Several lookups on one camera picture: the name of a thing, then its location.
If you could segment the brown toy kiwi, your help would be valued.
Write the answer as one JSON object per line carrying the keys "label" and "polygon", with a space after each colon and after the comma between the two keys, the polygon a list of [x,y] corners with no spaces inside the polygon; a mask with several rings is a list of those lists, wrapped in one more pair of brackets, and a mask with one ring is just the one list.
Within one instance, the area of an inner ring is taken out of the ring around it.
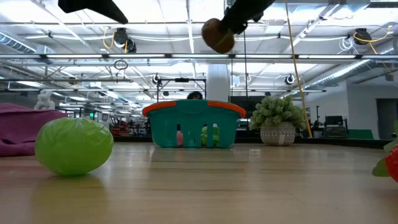
{"label": "brown toy kiwi", "polygon": [[205,44],[218,54],[227,54],[235,44],[233,33],[222,26],[217,18],[211,18],[204,23],[201,36]]}

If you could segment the teal basket with orange rim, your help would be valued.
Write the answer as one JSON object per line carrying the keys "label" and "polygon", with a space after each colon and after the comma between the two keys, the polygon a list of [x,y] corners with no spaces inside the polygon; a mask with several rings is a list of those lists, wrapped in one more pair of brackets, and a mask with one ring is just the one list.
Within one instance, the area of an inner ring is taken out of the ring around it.
{"label": "teal basket with orange rim", "polygon": [[[213,147],[213,124],[220,129],[218,148],[229,148],[236,138],[238,121],[246,116],[242,107],[222,101],[177,100],[154,103],[142,114],[150,119],[153,142],[160,147],[178,147],[177,131],[183,133],[183,146]],[[208,127],[208,145],[201,144],[201,130]]]}

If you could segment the round green toy fruit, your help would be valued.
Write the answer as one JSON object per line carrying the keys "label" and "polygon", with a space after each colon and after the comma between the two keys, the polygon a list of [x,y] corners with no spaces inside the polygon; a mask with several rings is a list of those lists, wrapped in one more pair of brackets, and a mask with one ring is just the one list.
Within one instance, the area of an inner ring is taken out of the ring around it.
{"label": "round green toy fruit", "polygon": [[35,140],[35,158],[57,175],[84,175],[110,157],[113,135],[102,124],[85,118],[58,118],[46,123]]}

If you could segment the red toy strawberry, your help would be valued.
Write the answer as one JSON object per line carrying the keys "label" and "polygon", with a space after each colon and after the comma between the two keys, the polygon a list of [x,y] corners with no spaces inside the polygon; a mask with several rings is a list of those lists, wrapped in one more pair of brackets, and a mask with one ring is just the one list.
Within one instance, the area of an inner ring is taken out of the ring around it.
{"label": "red toy strawberry", "polygon": [[396,139],[386,144],[383,149],[386,156],[377,162],[372,170],[375,177],[391,177],[398,183],[398,120],[394,121]]}

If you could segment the white robot figure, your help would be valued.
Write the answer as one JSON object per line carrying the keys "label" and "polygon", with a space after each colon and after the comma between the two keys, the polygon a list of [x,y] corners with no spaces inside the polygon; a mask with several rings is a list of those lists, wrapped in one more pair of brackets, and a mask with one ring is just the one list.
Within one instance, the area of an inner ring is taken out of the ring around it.
{"label": "white robot figure", "polygon": [[35,110],[54,110],[55,103],[50,99],[52,91],[41,90],[37,95],[37,102],[34,106]]}

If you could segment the green plant in patterned pot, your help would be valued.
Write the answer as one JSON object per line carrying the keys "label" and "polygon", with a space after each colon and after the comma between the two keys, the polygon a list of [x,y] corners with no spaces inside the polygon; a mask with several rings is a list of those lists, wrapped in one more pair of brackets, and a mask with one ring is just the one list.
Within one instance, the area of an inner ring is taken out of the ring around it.
{"label": "green plant in patterned pot", "polygon": [[250,128],[259,130],[261,141],[268,146],[291,146],[296,130],[305,122],[303,109],[295,106],[292,98],[267,96],[257,103],[250,118]]}

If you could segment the black monitor cart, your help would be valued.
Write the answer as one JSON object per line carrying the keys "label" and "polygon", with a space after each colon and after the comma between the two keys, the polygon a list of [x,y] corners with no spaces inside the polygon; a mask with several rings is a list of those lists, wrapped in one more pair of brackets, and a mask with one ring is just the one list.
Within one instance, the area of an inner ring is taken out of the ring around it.
{"label": "black monitor cart", "polygon": [[347,119],[342,116],[325,116],[323,136],[325,138],[347,138]]}

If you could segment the purple cloth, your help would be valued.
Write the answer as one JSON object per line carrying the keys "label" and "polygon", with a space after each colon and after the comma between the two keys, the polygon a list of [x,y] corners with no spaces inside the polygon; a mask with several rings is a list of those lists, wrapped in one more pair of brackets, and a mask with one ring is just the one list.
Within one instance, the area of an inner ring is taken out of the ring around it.
{"label": "purple cloth", "polygon": [[0,103],[0,157],[32,156],[41,127],[65,113]]}

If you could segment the green mat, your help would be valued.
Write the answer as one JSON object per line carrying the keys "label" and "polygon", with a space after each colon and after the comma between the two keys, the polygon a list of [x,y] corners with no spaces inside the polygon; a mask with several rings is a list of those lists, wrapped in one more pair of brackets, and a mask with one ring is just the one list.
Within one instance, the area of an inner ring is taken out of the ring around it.
{"label": "green mat", "polygon": [[370,139],[373,140],[373,133],[370,129],[349,129],[348,138],[350,139]]}

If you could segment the black gantry frame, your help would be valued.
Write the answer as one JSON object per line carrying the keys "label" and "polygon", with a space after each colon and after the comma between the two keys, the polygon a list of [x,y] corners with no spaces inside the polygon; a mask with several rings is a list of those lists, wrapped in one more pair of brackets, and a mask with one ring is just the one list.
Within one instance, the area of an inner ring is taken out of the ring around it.
{"label": "black gantry frame", "polygon": [[207,97],[207,84],[206,78],[158,78],[156,83],[156,100],[159,101],[159,93],[162,91],[172,91],[171,89],[165,89],[165,87],[170,83],[188,83],[193,82],[200,88],[201,92],[204,93],[204,99]]}

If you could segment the black aluminium table frame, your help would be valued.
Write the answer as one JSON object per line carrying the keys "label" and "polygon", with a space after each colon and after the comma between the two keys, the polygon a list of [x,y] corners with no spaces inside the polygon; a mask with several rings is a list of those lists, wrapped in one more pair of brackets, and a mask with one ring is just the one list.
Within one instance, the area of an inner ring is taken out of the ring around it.
{"label": "black aluminium table frame", "polygon": [[[152,142],[151,137],[125,137],[116,136],[114,137],[115,142]],[[337,146],[349,146],[349,147],[366,147],[373,149],[383,149],[386,145],[392,144],[395,146],[398,142],[388,140],[371,140],[371,139],[332,139],[332,138],[313,138],[303,139],[298,138],[294,141],[296,144],[327,144]]]}

